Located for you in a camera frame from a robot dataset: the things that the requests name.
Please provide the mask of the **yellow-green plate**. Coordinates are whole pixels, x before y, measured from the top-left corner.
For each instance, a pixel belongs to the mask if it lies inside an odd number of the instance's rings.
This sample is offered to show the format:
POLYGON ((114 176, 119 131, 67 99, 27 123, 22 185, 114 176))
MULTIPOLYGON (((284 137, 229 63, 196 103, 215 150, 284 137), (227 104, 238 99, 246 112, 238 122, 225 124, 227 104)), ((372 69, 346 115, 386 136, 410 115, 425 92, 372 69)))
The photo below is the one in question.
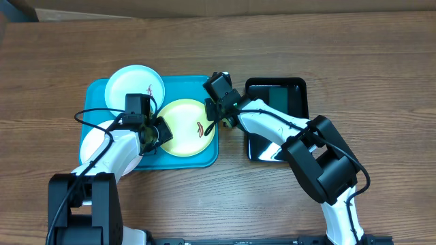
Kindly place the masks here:
POLYGON ((161 145, 176 157, 191 157, 205 150, 215 132, 205 135, 211 124, 207 120, 205 105, 194 99, 179 99, 165 105, 158 116, 163 117, 172 132, 172 139, 161 145))

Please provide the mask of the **black plastic tray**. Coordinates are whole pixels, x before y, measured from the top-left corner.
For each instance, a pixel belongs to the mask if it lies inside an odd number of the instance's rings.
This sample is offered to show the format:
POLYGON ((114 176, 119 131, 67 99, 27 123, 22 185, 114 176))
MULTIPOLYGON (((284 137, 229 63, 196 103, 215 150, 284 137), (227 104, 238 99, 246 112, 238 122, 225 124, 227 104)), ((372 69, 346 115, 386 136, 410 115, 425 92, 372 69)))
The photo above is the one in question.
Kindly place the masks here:
MULTIPOLYGON (((245 92, 251 98, 261 99, 268 105, 268 90, 272 86, 287 87, 288 115, 309 117, 307 86, 302 78, 249 78, 245 83, 245 92)), ((250 161, 284 162, 285 156, 279 145, 255 134, 246 134, 245 139, 250 161)))

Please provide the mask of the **green sponge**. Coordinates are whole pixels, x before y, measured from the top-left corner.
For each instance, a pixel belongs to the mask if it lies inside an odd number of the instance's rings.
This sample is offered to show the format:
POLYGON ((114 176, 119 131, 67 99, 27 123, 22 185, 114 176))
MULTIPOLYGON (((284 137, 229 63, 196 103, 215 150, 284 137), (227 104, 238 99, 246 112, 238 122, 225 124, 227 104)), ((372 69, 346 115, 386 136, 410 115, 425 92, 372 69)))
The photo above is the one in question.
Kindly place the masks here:
POLYGON ((284 114, 288 113, 288 89, 282 86, 272 86, 268 90, 268 105, 284 114))

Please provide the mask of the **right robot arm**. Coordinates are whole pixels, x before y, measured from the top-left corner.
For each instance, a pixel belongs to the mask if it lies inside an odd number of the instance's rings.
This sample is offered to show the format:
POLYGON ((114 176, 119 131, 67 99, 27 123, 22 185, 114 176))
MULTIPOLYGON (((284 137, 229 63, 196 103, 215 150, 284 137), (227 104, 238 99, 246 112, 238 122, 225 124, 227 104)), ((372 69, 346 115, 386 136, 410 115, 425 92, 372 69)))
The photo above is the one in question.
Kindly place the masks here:
POLYGON ((355 197, 358 173, 367 173, 330 120, 296 118, 271 108, 261 99, 244 97, 206 99, 206 115, 213 123, 225 121, 246 133, 259 135, 281 147, 299 185, 320 203, 332 244, 362 244, 355 197))

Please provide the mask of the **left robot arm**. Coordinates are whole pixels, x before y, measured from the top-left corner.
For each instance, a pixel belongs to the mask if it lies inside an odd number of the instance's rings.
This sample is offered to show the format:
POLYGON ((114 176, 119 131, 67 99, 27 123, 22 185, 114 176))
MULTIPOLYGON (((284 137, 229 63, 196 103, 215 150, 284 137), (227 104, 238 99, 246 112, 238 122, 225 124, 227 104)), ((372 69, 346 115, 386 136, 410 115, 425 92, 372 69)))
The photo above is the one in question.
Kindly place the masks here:
POLYGON ((47 244, 152 244, 123 223, 117 183, 129 164, 172 139, 162 117, 119 114, 88 161, 48 183, 47 244))

